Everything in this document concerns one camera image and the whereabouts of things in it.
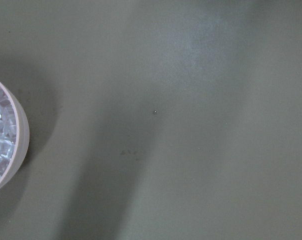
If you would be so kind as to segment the clear ice cubes pile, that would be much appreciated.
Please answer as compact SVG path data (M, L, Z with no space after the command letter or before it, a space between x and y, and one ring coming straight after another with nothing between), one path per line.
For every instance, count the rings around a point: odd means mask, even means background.
M13 106L0 89L0 179L13 156L16 136L17 124Z

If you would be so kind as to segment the pink bowl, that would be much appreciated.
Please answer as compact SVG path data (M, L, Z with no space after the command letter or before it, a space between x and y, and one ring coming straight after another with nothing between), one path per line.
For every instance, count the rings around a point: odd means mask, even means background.
M0 189L17 173L26 157L30 142L30 127L26 113L14 94L0 82L0 89L7 95L16 119L16 142L10 163L0 178Z

